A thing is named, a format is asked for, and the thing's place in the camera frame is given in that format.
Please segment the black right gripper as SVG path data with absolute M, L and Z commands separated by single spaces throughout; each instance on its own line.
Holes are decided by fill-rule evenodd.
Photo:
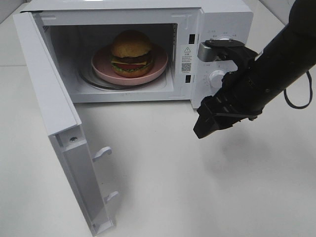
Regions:
M 205 97 L 197 109 L 198 119 L 193 128 L 196 136 L 205 138 L 243 119 L 256 119 L 262 113 L 262 107 L 250 104 L 254 102 L 251 89 L 243 81 L 238 81 L 230 86 L 223 84 L 216 94 Z

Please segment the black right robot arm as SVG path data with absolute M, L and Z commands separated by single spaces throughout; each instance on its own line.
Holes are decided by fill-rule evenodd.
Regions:
M 232 127 L 242 119 L 254 120 L 280 93 L 285 93 L 316 63 L 316 3 L 294 2 L 288 24 L 260 54 L 237 40 L 202 42 L 198 58 L 203 62 L 231 60 L 237 70 L 226 73 L 213 96 L 202 99 L 194 132 L 204 138 L 214 131 Z

